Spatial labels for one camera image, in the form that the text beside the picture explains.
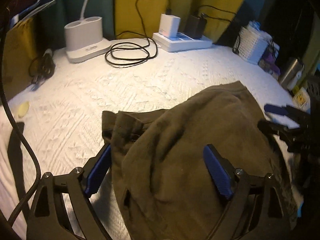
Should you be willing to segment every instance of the green curtain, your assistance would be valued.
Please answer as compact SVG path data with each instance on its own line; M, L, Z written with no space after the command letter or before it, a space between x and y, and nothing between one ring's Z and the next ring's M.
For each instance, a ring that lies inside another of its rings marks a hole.
M39 14L50 47L65 47L64 26L80 18L83 1L57 0L55 5ZM89 0L84 16L101 16L103 36L109 40L114 38L114 0Z

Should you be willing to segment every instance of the coiled black cable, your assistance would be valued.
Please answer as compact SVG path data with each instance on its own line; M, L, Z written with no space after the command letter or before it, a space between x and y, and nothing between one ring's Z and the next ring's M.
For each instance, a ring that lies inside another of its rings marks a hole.
M139 44L136 44L134 42L119 42L119 43L116 43L114 45L112 45L109 49L109 51L105 54L104 58L106 60L106 62L108 62L110 65L113 65L113 66L123 66L123 67L129 67L129 66L134 66L134 65L138 65L138 64L141 64L141 63L144 63L146 62L147 60L150 60L150 59L153 59L155 58L157 55L158 55L158 46L155 42L155 40L153 38L150 38L147 36L147 33L146 33L146 27L144 25L144 22L143 22L143 18L142 18L142 15L139 11L139 8L138 8L138 2L139 0L136 0L135 2L135 7L136 7L136 10L137 10L137 13L140 17L140 20L141 20L141 25L142 25L142 30L143 30L143 34L141 33L137 33L137 32L133 32L133 31L124 31L124 32L121 32L120 34L116 35L116 37L124 34L124 33L133 33L133 34L136 34L136 35L139 35L139 36L142 36L144 38L147 39L148 41L148 44L145 45L145 46L141 46ZM170 0L168 0L168 6L167 6L167 9L166 9L166 14L171 14L171 9L170 9L170 6L171 6L171 3L170 3ZM154 43L155 47L156 47L156 52L154 53L153 56L150 55L150 52L147 50L148 47L150 47L150 40ZM119 51L119 50L142 50L143 52L145 52L147 55L143 58L122 58L122 57L116 57L113 52L115 51ZM116 63L116 62L112 62L108 59L108 55L110 55L113 59L116 59L116 60L126 60L126 61L130 61L129 63Z
M19 127L17 126L14 117L12 116L12 113L10 111L7 98L5 96L4 92L4 86L3 86L3 76L2 76L2 61L3 61L3 53L4 53L4 42L6 38L6 34L9 31L9 22L10 22L10 10L7 8L5 19L4 19L4 29L2 31L1 41L0 41L0 99L4 108L4 111L9 119L10 124L12 125L14 131L17 133L19 139L21 140L22 144L25 146L26 150L28 151L35 167L36 167L36 179L31 188L28 190L28 192L25 194L25 196L19 201L18 205L14 208L12 211L8 223L10 226L13 226L15 220L17 219L18 215L20 214L22 207L24 205L28 205L28 200L32 197L34 192L36 191L38 184L41 179L41 169L39 162L36 158L35 153L33 152L32 148L30 147L29 143L27 142L26 138L23 136L23 133L20 131Z
M40 62L36 67L36 70L33 71L34 73L32 73L31 68L36 60L39 60ZM34 58L29 65L29 76L34 78L31 83L37 83L39 77L44 79L51 78L54 74L55 67L56 65L52 59L52 51L51 49L47 49L42 57Z

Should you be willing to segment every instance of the white power strip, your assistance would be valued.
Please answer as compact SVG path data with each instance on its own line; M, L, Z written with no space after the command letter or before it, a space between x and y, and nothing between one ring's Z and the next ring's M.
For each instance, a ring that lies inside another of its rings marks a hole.
M199 40L194 40L183 33L177 33L177 36L174 38L167 38L159 33L154 33L152 38L167 52L207 49L212 46L212 40L205 36L202 36Z

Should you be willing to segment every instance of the small yellow object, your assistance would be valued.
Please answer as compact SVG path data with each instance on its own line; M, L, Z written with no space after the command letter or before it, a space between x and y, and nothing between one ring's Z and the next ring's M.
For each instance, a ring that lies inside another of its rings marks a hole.
M29 105L30 105L29 101L26 101L26 102L22 103L20 106L18 106L17 115L19 118L22 118L26 115L26 113L29 110Z
M304 98L303 94L301 92L299 92L297 94L297 104L299 107L303 107L304 104L306 103L306 99Z
M299 90L300 88L297 85L295 85L295 87L292 89L292 93L295 95L296 93L299 92Z

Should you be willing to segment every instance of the charging cable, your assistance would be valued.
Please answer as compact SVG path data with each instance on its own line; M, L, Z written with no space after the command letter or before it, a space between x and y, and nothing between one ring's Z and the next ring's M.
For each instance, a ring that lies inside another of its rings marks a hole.
M32 148L29 145L26 138L23 136L23 133L20 131L14 117L12 116L12 113L10 111L8 101L5 96L5 92L4 92L2 64L3 64L4 42L5 42L7 32L9 30L9 22L10 22L10 11L9 11L9 8L7 8L6 14L4 17L4 28L3 28L1 40L0 40L0 99L1 99L4 111L8 117L8 120L13 127L13 130L16 132L20 141L22 142L22 144L26 148L26 150L29 153L29 155L35 165L35 168L36 168L36 179L35 179L34 183L32 184L31 188L28 190L28 192L25 194L25 196L19 201L18 205L14 208L14 210L12 211L12 213L8 219L9 225L13 226L13 224L14 224L15 220L17 219L18 215L20 214L23 206L28 205L28 200L32 197L32 195L34 194L34 192L36 191L36 189L39 185L39 182L41 179L41 169L40 169L40 165L39 165L39 162L36 158L35 153L33 152Z
M40 60L40 63L38 64L36 71L33 71L32 73L31 68L36 60ZM31 84L38 85L42 81L52 77L54 74L55 67L56 65L52 59L52 50L47 49L42 57L36 57L31 61L29 65L29 76L33 78Z
M232 23L232 21L231 20L229 20L229 19L224 19L224 18L219 18L219 17L211 17L211 16L209 16L209 15L207 15L207 14L205 14L205 13L203 13L203 14L201 14L201 16L203 17L203 18L210 18L210 19L213 19L213 20L219 20L219 21L226 21L226 22L229 22L229 23ZM236 42L237 42L237 45L236 46L234 46L233 48L232 48L232 52L234 53L234 54L239 54L239 47L240 47L240 43L241 43L241 36L240 36L240 33L237 31L237 40L236 40Z
M145 45L145 46L141 46L141 45L136 44L134 42L127 42L126 41L126 42L119 42L117 44L112 45L110 47L110 50L105 54L105 60L106 60L106 62L108 64L112 65L113 67L117 67L117 66L118 67L121 67L121 66L122 67L130 67L130 66L138 65L138 64L146 62L147 60L153 59L158 55L158 46L157 46L155 40L153 38L149 38L147 36L146 27L144 25L142 15L141 15L141 13L139 11L139 8L138 8L138 2L139 2L139 0L136 0L135 7L136 7L137 13L139 15L139 18L141 20L143 34L137 33L137 32L133 32L133 31L124 31L124 32L121 32L120 34L116 35L116 37L121 36L124 33L133 33L133 34L136 34L136 35L139 35L141 37L146 38L147 41L148 41L148 44ZM171 14L170 6L171 6L170 0L168 0L167 9L166 9L166 12L165 12L166 14ZM152 56L150 55L150 52L147 50L147 48L150 47L150 45L151 45L150 40L152 41L152 43L155 45L155 48L156 48L156 52ZM115 51L119 51L119 50L120 51L142 50L143 52L145 52L146 56L142 57L142 58L121 58L121 57L116 57L114 55L114 52ZM117 63L117 62L111 61L110 57L112 59L115 59L115 60L125 60L125 61L129 61L129 62L128 63Z
M201 8L203 8L203 7L210 7L210 8L216 9L216 10L221 11L221 12L227 12L227 13L231 13L231 14L236 15L236 13L235 13L235 12L222 10L222 9L219 9L219 8L217 8L217 7L214 7L214 6L212 6L212 5L208 5L208 4L200 5L200 6L196 9L196 11L194 12L194 14L195 14L195 15L198 15L198 14L199 14L199 10L200 10Z

